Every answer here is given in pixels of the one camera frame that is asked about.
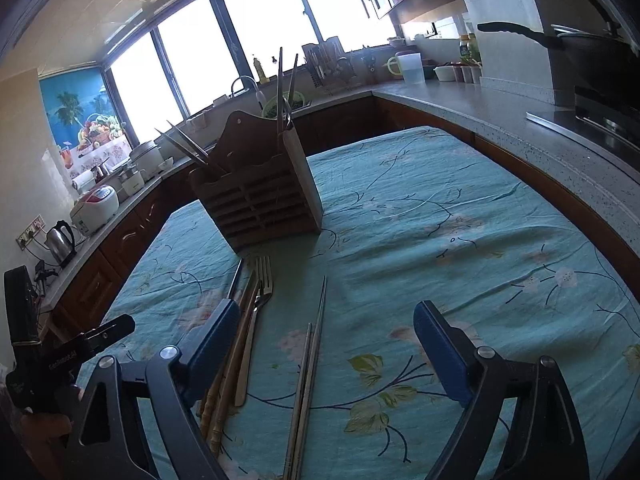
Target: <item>gas stove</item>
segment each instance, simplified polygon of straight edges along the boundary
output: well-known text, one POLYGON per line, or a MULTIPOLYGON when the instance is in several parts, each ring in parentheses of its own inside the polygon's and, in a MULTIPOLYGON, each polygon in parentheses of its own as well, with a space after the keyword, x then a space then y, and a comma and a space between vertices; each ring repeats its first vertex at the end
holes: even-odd
POLYGON ((575 88, 575 108, 528 112, 527 119, 579 142, 640 184, 640 112, 586 88, 575 88))

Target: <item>hand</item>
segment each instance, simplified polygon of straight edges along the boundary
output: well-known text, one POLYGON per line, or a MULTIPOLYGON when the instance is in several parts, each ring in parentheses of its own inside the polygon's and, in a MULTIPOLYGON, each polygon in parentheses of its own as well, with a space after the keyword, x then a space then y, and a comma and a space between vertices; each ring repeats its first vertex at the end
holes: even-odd
POLYGON ((62 480, 62 468, 55 448, 62 450, 57 439, 71 433, 68 416, 59 413, 23 415, 20 425, 27 452, 40 474, 47 480, 62 480))

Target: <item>electric kettle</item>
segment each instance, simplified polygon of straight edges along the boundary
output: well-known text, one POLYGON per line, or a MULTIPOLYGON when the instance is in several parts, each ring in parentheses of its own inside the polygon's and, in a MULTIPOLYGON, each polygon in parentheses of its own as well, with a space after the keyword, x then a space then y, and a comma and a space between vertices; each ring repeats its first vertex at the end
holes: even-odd
POLYGON ((49 230, 44 243, 63 269, 76 256, 76 239, 71 231, 71 226, 64 220, 60 220, 49 230), (63 228, 69 233, 71 240, 62 232, 63 228))

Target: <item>wok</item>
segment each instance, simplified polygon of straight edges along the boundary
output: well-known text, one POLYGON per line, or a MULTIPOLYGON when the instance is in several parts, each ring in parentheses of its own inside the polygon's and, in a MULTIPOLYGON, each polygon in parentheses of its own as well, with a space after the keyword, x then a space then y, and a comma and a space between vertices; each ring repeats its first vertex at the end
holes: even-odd
POLYGON ((536 41, 549 50, 562 50, 580 76, 596 91, 638 106, 640 60, 631 47, 618 36, 620 26, 597 2, 589 0, 607 22, 605 35, 591 34, 575 28, 552 25, 556 36, 535 32, 516 23, 478 23, 481 32, 514 32, 536 41))

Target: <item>screw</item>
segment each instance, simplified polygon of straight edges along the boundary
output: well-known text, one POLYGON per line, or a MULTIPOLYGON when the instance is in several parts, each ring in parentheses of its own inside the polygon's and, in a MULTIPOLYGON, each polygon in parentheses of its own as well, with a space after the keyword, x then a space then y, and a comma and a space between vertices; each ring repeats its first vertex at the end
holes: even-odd
POLYGON ((540 364, 546 366, 547 368, 554 368, 556 366, 556 361, 548 355, 543 355, 540 358, 540 364))
POLYGON ((98 366, 100 368, 109 368, 115 362, 114 358, 110 355, 107 355, 98 361, 98 366))
POLYGON ((172 359, 178 353, 178 349, 175 346, 165 346, 160 351, 160 357, 162 359, 172 359))
POLYGON ((476 352, 484 359, 491 359, 495 356, 495 350, 490 346, 479 346, 476 352))

